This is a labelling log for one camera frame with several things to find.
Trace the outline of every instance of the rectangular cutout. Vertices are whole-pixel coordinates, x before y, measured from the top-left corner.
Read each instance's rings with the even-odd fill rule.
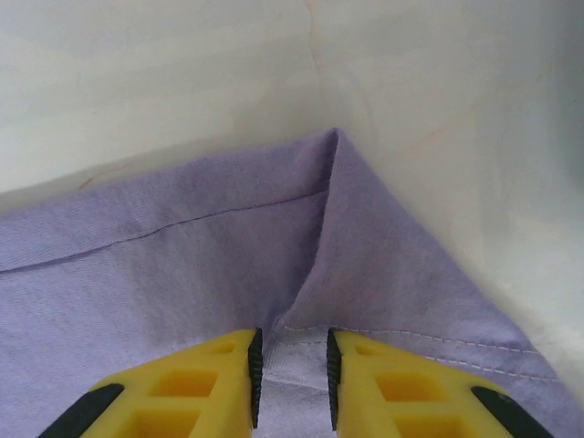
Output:
[[[477,438],[456,416],[411,415],[394,419],[401,438]]]
[[[152,387],[149,395],[159,397],[208,397],[217,381],[212,370],[174,370]]]
[[[355,350],[361,356],[375,356],[381,354],[379,351],[368,347],[367,345],[358,345]]]
[[[211,354],[229,354],[231,352],[233,352],[233,350],[235,349],[235,343],[233,341],[227,341],[224,342],[223,344],[219,344],[214,346],[213,348],[211,348],[209,350],[209,352]]]
[[[377,376],[387,402],[442,402],[446,395],[431,377],[419,372],[384,372]]]
[[[191,410],[139,410],[113,438],[188,438],[198,417]]]

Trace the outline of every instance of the black rubber grip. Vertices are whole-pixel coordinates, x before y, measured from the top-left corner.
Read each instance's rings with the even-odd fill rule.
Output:
[[[511,397],[482,386],[474,386],[471,391],[513,438],[553,438],[544,426]]]
[[[80,438],[122,391],[122,385],[111,383],[83,394],[38,438]]]
[[[339,418],[339,385],[340,385],[341,354],[339,344],[335,339],[335,332],[331,328],[327,335],[327,377],[328,377],[328,404],[330,406],[330,421],[332,430],[337,430]]]
[[[262,374],[264,369],[264,356],[262,355],[262,329],[255,332],[249,347],[247,348],[247,365],[249,367],[249,379],[252,382],[252,425],[257,429],[259,417],[259,399],[262,396]]]

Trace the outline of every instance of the crease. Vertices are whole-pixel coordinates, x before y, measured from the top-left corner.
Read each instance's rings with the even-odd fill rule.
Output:
[[[341,329],[341,330],[354,331],[356,333],[408,335],[408,336],[414,336],[417,338],[424,338],[424,339],[434,340],[434,341],[443,342],[443,343],[462,344],[462,345],[466,345],[466,346],[470,346],[470,347],[478,347],[478,348],[483,348],[483,349],[500,349],[503,351],[510,351],[513,353],[535,354],[537,356],[541,356],[541,353],[539,353],[538,351],[533,351],[531,349],[512,349],[509,347],[503,347],[501,345],[483,344],[483,343],[479,343],[479,342],[471,342],[471,341],[462,340],[462,339],[439,338],[437,336],[424,335],[422,333],[416,333],[416,332],[408,331],[408,330],[397,330],[397,329],[367,330],[367,329],[362,329],[362,328],[346,328],[346,327],[341,327],[341,326],[333,326],[333,327],[335,327],[337,329]],[[288,331],[293,331],[293,332],[302,332],[302,331],[310,331],[310,330],[314,330],[314,329],[329,329],[329,326],[321,325],[321,326],[306,327],[306,328],[291,328],[289,326],[284,326],[284,329],[286,329]]]
[[[313,390],[329,393],[329,390],[326,388],[319,388],[316,385],[302,384],[302,383],[298,383],[295,381],[285,381],[285,380],[279,379],[278,377],[275,377],[275,376],[270,376],[270,375],[264,374],[263,379],[266,381],[271,381],[272,383],[279,383],[281,385],[296,386],[299,388],[311,388]]]
[[[313,196],[318,196],[320,194],[326,193],[328,190],[329,190],[329,188],[327,187],[324,190],[319,190],[319,191],[314,192],[314,193],[303,194],[303,195],[296,196],[294,198],[289,198],[289,199],[282,200],[282,201],[275,201],[275,202],[272,202],[272,203],[261,203],[261,204],[257,204],[257,205],[251,205],[251,206],[240,207],[240,208],[232,208],[232,209],[229,209],[229,210],[223,210],[221,212],[215,212],[215,213],[205,214],[203,216],[198,216],[198,217],[194,217],[194,218],[189,218],[189,219],[184,219],[184,220],[181,220],[181,221],[172,222],[170,224],[165,224],[165,225],[160,226],[158,228],[155,228],[153,230],[148,230],[145,233],[142,233],[141,235],[136,235],[136,236],[129,237],[129,238],[125,238],[125,239],[114,240],[114,241],[109,242],[109,243],[107,243],[105,245],[98,245],[96,247],[92,247],[92,248],[87,249],[87,250],[77,251],[76,253],[73,253],[73,254],[69,254],[69,255],[65,255],[65,256],[61,256],[61,257],[56,257],[56,258],[52,258],[50,260],[45,260],[45,261],[41,261],[41,262],[31,263],[31,264],[27,264],[27,265],[16,266],[16,267],[8,268],[8,269],[0,269],[0,275],[1,274],[14,273],[14,272],[21,272],[21,271],[25,271],[25,270],[31,269],[31,268],[37,268],[37,267],[40,267],[40,266],[52,265],[52,264],[55,264],[55,263],[63,262],[63,261],[72,259],[74,257],[85,256],[85,255],[88,255],[88,254],[93,254],[93,253],[95,253],[97,251],[101,251],[103,249],[108,249],[108,248],[111,248],[111,247],[113,247],[115,245],[120,245],[120,244],[124,244],[124,243],[127,243],[127,242],[134,242],[134,241],[137,241],[137,240],[141,240],[143,238],[146,238],[146,237],[150,237],[152,235],[156,235],[159,232],[162,232],[162,231],[167,230],[169,228],[173,228],[175,226],[189,224],[189,223],[201,221],[201,220],[204,220],[204,219],[210,219],[210,218],[213,218],[213,217],[216,217],[216,216],[220,216],[222,214],[239,213],[239,212],[245,212],[245,211],[255,210],[257,208],[272,207],[272,206],[276,206],[276,205],[282,205],[284,203],[293,203],[295,201],[301,201],[303,199],[311,198]]]
[[[509,99],[510,96],[515,96],[517,92],[522,90],[528,92],[531,87],[536,85],[542,78],[549,76],[557,69],[562,68],[568,64],[573,57],[568,54],[562,57],[559,61],[553,62],[550,65],[542,67],[538,74],[534,77],[519,79],[515,82],[506,85],[496,85],[494,90],[489,90],[479,95],[474,102],[452,116],[449,120],[434,128],[430,132],[426,132],[420,139],[414,140],[397,152],[398,156],[417,157],[421,149],[425,148],[429,141],[433,138],[441,138],[457,128],[459,128],[467,120],[476,115],[476,112],[487,106],[489,103],[496,101],[502,97]]]
[[[317,243],[317,250],[314,254],[314,258],[312,260],[312,265],[310,267],[310,269],[308,270],[307,275],[304,277],[301,286],[298,288],[298,290],[296,291],[296,293],[294,294],[294,296],[292,297],[292,299],[290,300],[288,306],[286,308],[284,308],[281,312],[279,312],[279,314],[273,319],[272,324],[271,324],[271,328],[272,331],[276,332],[278,328],[281,327],[286,327],[285,324],[282,323],[283,320],[286,320],[286,316],[288,315],[288,313],[294,308],[294,306],[297,303],[298,297],[300,297],[300,295],[302,295],[303,291],[305,290],[305,286],[307,284],[307,282],[309,281],[309,279],[314,276],[314,270],[315,270],[315,266],[317,265],[317,261],[320,258],[320,254],[321,254],[321,248],[322,248],[322,235],[323,235],[323,230],[325,227],[325,223],[327,221],[327,210],[329,208],[329,199],[330,199],[330,187],[332,184],[332,179],[333,179],[333,174],[334,174],[334,169],[335,169],[335,162],[337,160],[337,153],[339,152],[339,145],[341,142],[341,137],[342,137],[342,131],[339,131],[337,129],[331,130],[325,140],[323,141],[324,143],[324,148],[328,148],[329,143],[331,140],[334,141],[334,146],[332,146],[332,151],[329,153],[329,166],[328,166],[328,173],[325,173],[326,171],[323,170],[323,176],[327,176],[328,178],[328,183],[327,183],[327,188],[325,190],[323,190],[323,192],[327,192],[328,196],[327,196],[327,200],[324,204],[324,210],[322,213],[322,220],[319,224],[319,236],[318,236],[318,243]]]
[[[318,94],[320,94],[320,98],[324,100],[324,88],[323,88],[323,81],[324,81],[324,66],[318,56],[318,51],[316,48],[316,39],[317,39],[317,22],[314,18],[314,5],[311,3],[312,0],[302,0],[302,5],[306,8],[308,12],[308,17],[310,20],[310,24],[308,27],[308,48],[310,49],[310,56],[312,57],[312,63],[314,64],[315,72],[317,73],[318,78]]]
[[[87,188],[88,186],[90,186],[95,180],[97,180],[98,178],[104,176],[104,175],[108,175],[110,173],[114,173],[114,172],[118,172],[118,171],[122,171],[124,169],[127,169],[131,166],[131,163],[128,164],[124,164],[123,166],[119,166],[119,167],[114,167],[112,169],[106,169],[103,170],[101,172],[97,172],[95,175],[93,175],[92,177],[88,178],[84,183],[82,183],[77,190],[83,190],[85,188]]]

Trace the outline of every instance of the fabric fold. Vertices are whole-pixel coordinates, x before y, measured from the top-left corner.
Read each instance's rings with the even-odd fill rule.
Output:
[[[35,436],[107,374],[253,327],[274,389],[258,436],[328,436],[329,326],[485,376],[555,436],[584,436],[545,359],[341,130],[0,217],[0,297],[0,436]],[[282,430],[283,411],[303,426]]]

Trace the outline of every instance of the stitched seam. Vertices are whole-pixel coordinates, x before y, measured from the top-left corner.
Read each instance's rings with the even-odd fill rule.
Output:
[[[408,336],[414,336],[417,338],[424,338],[424,339],[429,339],[429,340],[435,340],[438,342],[443,342],[443,343],[447,343],[447,344],[460,344],[460,345],[466,345],[466,346],[471,346],[471,347],[479,347],[482,349],[500,349],[502,351],[511,351],[514,353],[523,353],[523,354],[535,354],[540,356],[540,354],[537,351],[532,351],[530,349],[510,349],[509,347],[502,347],[500,345],[487,345],[487,344],[481,344],[481,343],[477,343],[477,342],[469,342],[467,340],[461,340],[461,339],[445,339],[445,338],[438,338],[436,336],[430,336],[430,335],[423,335],[422,333],[415,333],[413,331],[407,331],[407,330],[366,330],[366,329],[354,329],[354,328],[345,328],[345,327],[341,327],[341,326],[333,326],[336,327],[338,329],[342,329],[342,330],[347,330],[347,331],[355,331],[357,333],[369,333],[369,334],[388,334],[388,333],[394,333],[394,334],[398,334],[398,335],[408,335]],[[284,326],[284,329],[289,330],[289,331],[295,331],[295,332],[301,332],[301,331],[309,331],[312,329],[328,329],[329,326],[314,326],[314,327],[306,327],[306,328],[291,328],[288,326]]]
[[[444,363],[452,363],[452,364],[456,364],[456,365],[462,365],[462,366],[465,366],[465,367],[473,368],[475,370],[482,370],[482,371],[487,371],[487,372],[494,372],[496,374],[505,374],[506,376],[520,377],[522,379],[530,379],[532,381],[559,381],[559,379],[550,379],[550,378],[547,378],[547,377],[530,376],[528,374],[520,374],[520,373],[516,373],[516,372],[508,372],[508,371],[503,371],[503,370],[497,370],[495,368],[481,367],[480,365],[476,365],[474,363],[465,362],[464,360],[452,360],[452,359],[435,358],[434,356],[424,356],[424,357],[426,359],[436,360],[438,362],[444,362]]]
[[[315,342],[278,342],[278,345],[286,345],[286,346],[294,346],[294,345],[318,345],[318,344],[326,344],[324,341],[315,341]],[[530,376],[528,374],[521,374],[517,372],[510,372],[510,371],[503,371],[497,370],[495,368],[488,368],[488,367],[481,367],[480,365],[476,365],[475,363],[466,362],[464,360],[454,360],[454,359],[444,359],[444,358],[436,358],[434,356],[424,356],[426,359],[436,360],[437,362],[443,363],[450,363],[455,365],[461,365],[464,367],[472,368],[474,370],[481,370],[486,372],[494,372],[496,374],[504,374],[510,377],[518,377],[521,379],[530,379],[532,381],[559,381],[559,379],[551,379],[548,377],[538,377],[538,376]]]
[[[206,214],[206,215],[203,215],[203,216],[194,217],[194,218],[191,218],[191,219],[184,219],[182,221],[172,222],[170,224],[163,225],[163,226],[161,226],[159,228],[155,228],[153,230],[144,230],[144,233],[141,234],[141,235],[136,235],[134,237],[128,237],[128,238],[120,239],[120,240],[114,240],[114,241],[108,242],[108,243],[103,244],[103,245],[96,245],[95,247],[91,247],[91,248],[88,248],[88,249],[84,249],[82,251],[78,251],[76,253],[67,254],[67,255],[63,255],[63,256],[58,256],[58,257],[55,257],[55,258],[51,258],[50,260],[43,260],[43,261],[40,261],[40,262],[33,262],[33,263],[30,263],[30,264],[26,264],[26,265],[9,267],[9,268],[4,269],[4,270],[0,269],[0,274],[6,274],[6,273],[10,273],[10,272],[14,272],[14,271],[21,270],[21,269],[28,269],[28,268],[31,268],[31,267],[34,267],[34,266],[42,266],[42,265],[45,265],[45,264],[48,264],[48,263],[55,263],[55,262],[59,262],[59,261],[62,261],[62,260],[67,260],[67,259],[70,259],[70,258],[76,257],[76,256],[83,256],[83,255],[86,255],[86,254],[93,253],[95,251],[100,251],[102,249],[108,249],[108,248],[110,248],[110,247],[112,247],[114,245],[125,244],[127,242],[133,242],[135,240],[140,240],[140,239],[143,239],[143,238],[146,238],[146,237],[150,237],[151,235],[156,235],[160,231],[164,231],[164,230],[166,230],[168,228],[173,228],[173,227],[175,227],[177,225],[184,225],[184,224],[189,224],[189,223],[192,223],[192,222],[201,221],[201,220],[204,220],[204,219],[210,219],[210,218],[213,218],[213,217],[216,217],[216,216],[220,216],[222,214],[239,213],[239,212],[245,212],[245,211],[249,211],[249,210],[255,210],[257,208],[272,207],[272,206],[281,205],[281,204],[284,204],[284,203],[293,203],[295,201],[301,201],[303,199],[311,198],[313,196],[318,196],[318,195],[323,194],[323,193],[326,193],[328,191],[329,191],[329,189],[325,189],[325,190],[321,190],[321,191],[314,192],[314,193],[303,194],[303,195],[298,196],[296,198],[285,199],[283,201],[275,201],[273,203],[261,203],[261,204],[258,204],[258,205],[251,205],[251,206],[247,206],[247,207],[232,208],[230,210],[224,210],[222,212],[210,213],[210,214]]]

